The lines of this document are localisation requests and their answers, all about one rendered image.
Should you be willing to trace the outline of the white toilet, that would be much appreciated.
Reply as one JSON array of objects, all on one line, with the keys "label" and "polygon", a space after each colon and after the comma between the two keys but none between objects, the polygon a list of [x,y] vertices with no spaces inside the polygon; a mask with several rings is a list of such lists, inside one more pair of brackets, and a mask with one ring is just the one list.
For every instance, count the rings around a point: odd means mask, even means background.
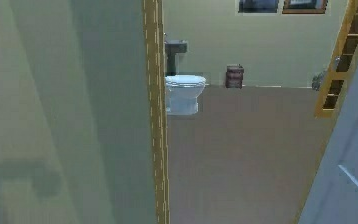
[{"label": "white toilet", "polygon": [[198,97],[206,86],[206,78],[198,75],[165,77],[166,112],[168,115],[193,115],[198,112]]}]

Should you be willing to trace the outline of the dark red bin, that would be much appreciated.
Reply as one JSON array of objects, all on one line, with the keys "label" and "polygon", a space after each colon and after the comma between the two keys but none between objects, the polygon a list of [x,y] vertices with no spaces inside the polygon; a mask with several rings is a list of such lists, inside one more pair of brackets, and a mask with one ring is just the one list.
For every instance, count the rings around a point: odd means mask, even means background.
[{"label": "dark red bin", "polygon": [[225,87],[242,88],[244,68],[240,64],[230,64],[227,66]]}]

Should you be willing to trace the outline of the dark framed picture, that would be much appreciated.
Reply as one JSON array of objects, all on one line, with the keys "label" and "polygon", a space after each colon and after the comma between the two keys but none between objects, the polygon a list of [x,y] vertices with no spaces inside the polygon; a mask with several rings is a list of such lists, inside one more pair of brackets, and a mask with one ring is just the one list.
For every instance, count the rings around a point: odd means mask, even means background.
[{"label": "dark framed picture", "polygon": [[276,13],[279,0],[239,0],[239,13]]}]

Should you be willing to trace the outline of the small grey green object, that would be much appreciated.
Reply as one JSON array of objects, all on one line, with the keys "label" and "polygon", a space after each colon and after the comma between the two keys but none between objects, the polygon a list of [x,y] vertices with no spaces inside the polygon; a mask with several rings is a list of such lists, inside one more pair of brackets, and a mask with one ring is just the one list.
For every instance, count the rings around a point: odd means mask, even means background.
[{"label": "small grey green object", "polygon": [[315,75],[312,79],[311,88],[315,91],[319,91],[325,76],[326,76],[325,71]]}]

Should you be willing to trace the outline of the brown framed picture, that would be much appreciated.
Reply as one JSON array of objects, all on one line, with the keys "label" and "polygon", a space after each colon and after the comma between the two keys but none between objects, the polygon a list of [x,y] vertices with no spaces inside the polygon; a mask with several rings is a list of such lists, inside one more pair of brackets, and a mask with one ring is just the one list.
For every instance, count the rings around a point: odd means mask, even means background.
[{"label": "brown framed picture", "polygon": [[324,14],[328,0],[285,0],[283,14]]}]

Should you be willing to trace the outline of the yellow wooden room door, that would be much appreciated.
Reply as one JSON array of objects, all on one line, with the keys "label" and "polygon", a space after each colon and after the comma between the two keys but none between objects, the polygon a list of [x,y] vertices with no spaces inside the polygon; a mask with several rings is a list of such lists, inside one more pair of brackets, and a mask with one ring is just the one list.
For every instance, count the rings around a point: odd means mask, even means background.
[{"label": "yellow wooden room door", "polygon": [[[324,81],[318,92],[314,116],[328,118],[338,108],[358,50],[358,0],[349,0]],[[335,58],[341,56],[337,70]]]}]

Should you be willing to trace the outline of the yellow door frame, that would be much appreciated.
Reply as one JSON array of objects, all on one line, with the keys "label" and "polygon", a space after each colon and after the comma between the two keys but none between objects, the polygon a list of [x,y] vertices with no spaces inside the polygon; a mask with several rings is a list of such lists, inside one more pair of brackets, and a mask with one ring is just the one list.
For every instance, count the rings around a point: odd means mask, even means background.
[{"label": "yellow door frame", "polygon": [[157,224],[170,224],[162,0],[142,0]]}]

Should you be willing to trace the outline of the dark grey pedestal sink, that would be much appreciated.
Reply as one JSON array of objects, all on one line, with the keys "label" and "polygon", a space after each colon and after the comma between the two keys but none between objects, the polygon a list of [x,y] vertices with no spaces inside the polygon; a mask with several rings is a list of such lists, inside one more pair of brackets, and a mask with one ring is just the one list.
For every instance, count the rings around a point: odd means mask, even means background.
[{"label": "dark grey pedestal sink", "polygon": [[164,45],[166,55],[166,75],[174,76],[177,74],[176,55],[187,52],[188,42],[186,40],[168,40],[167,34],[164,34]]}]

